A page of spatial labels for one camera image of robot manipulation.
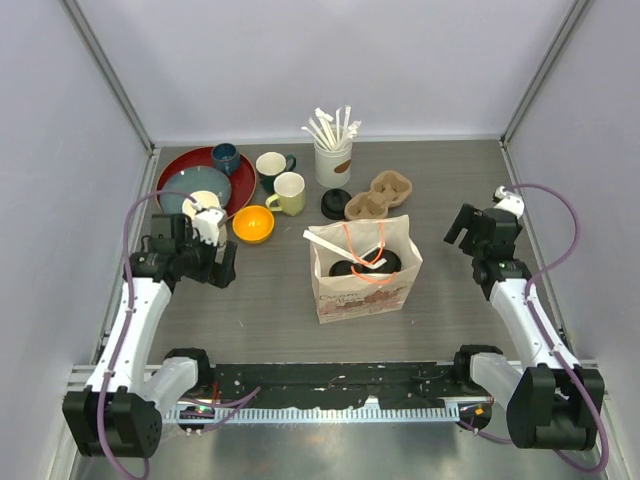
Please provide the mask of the black cup lid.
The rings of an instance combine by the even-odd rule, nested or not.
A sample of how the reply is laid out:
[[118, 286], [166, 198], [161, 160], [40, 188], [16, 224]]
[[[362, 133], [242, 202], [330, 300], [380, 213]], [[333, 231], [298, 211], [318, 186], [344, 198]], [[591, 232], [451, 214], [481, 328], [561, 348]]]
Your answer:
[[348, 260], [341, 260], [334, 263], [329, 269], [330, 277], [346, 276], [352, 274], [353, 263]]
[[392, 274], [399, 272], [402, 269], [401, 259], [393, 251], [383, 250], [380, 260], [382, 259], [385, 260], [382, 265], [378, 267], [367, 266], [366, 272], [374, 274]]

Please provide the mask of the white straw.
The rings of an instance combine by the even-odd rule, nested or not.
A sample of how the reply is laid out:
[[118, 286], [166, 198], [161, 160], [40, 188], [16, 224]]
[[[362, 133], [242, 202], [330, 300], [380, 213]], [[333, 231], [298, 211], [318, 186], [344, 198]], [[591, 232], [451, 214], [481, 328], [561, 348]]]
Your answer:
[[377, 257], [375, 261], [366, 261], [366, 260], [364, 260], [364, 259], [362, 259], [360, 257], [357, 257], [356, 255], [354, 255], [350, 251], [347, 251], [347, 250], [345, 250], [345, 249], [343, 249], [343, 248], [341, 248], [341, 247], [339, 247], [339, 246], [337, 246], [337, 245], [335, 245], [335, 244], [333, 244], [333, 243], [331, 243], [331, 242], [319, 237], [318, 235], [314, 234], [313, 232], [311, 232], [309, 230], [304, 230], [302, 236], [306, 240], [310, 241], [311, 243], [313, 243], [315, 245], [318, 245], [320, 247], [323, 247], [323, 248], [325, 248], [325, 249], [327, 249], [327, 250], [329, 250], [329, 251], [331, 251], [331, 252], [333, 252], [333, 253], [341, 256], [341, 257], [343, 257], [346, 260], [349, 260], [349, 261], [354, 262], [354, 263], [359, 263], [361, 265], [365, 265], [365, 266], [368, 266], [368, 267], [373, 268], [373, 269], [380, 268], [387, 262], [387, 260], [384, 259], [382, 256]]
[[386, 262], [384, 258], [384, 248], [376, 246], [369, 249], [360, 257], [358, 262], [363, 265], [384, 264]]

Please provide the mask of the brown paper bag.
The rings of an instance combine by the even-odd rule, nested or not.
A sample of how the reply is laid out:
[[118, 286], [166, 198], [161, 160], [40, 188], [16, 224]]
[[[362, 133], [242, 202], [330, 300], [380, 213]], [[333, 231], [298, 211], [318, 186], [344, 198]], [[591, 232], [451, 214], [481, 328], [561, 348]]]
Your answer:
[[402, 262], [402, 269], [392, 274], [367, 273], [367, 266], [352, 262], [351, 275], [330, 277], [330, 267], [346, 259], [310, 242], [311, 285], [321, 324], [403, 307], [423, 263], [410, 238], [409, 216], [342, 221], [307, 230], [357, 257], [379, 246], [393, 251]]

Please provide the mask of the stack of black lids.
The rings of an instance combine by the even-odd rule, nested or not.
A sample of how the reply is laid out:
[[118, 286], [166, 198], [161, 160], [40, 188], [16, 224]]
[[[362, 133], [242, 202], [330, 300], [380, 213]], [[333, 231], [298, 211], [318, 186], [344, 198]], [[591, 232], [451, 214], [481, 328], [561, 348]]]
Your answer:
[[351, 199], [352, 196], [344, 189], [329, 189], [321, 198], [321, 213], [329, 220], [345, 220], [345, 208]]

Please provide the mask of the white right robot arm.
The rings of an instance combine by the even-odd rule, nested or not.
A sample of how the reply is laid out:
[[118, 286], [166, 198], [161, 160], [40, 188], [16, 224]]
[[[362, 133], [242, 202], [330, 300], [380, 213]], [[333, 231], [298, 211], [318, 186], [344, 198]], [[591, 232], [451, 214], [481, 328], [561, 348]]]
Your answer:
[[465, 395], [485, 389], [505, 409], [516, 447], [586, 451], [596, 443], [604, 380], [568, 350], [527, 265], [514, 256], [523, 211], [515, 197], [484, 210], [463, 204], [444, 238], [471, 257], [474, 281], [503, 319], [521, 363], [513, 367], [495, 347], [465, 345], [451, 380]]

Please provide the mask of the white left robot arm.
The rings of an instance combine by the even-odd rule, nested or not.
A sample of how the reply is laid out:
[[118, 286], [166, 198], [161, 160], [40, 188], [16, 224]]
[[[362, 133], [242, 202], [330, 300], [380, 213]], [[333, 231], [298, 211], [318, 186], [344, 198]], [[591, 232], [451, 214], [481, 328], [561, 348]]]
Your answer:
[[223, 241], [227, 215], [201, 209], [194, 216], [155, 214], [151, 232], [129, 254], [112, 334], [80, 391], [66, 394], [62, 411], [81, 455], [150, 458], [161, 420], [185, 394], [205, 397], [214, 371], [205, 350], [172, 349], [151, 377], [147, 360], [175, 287], [187, 278], [223, 289], [235, 280], [235, 242]]

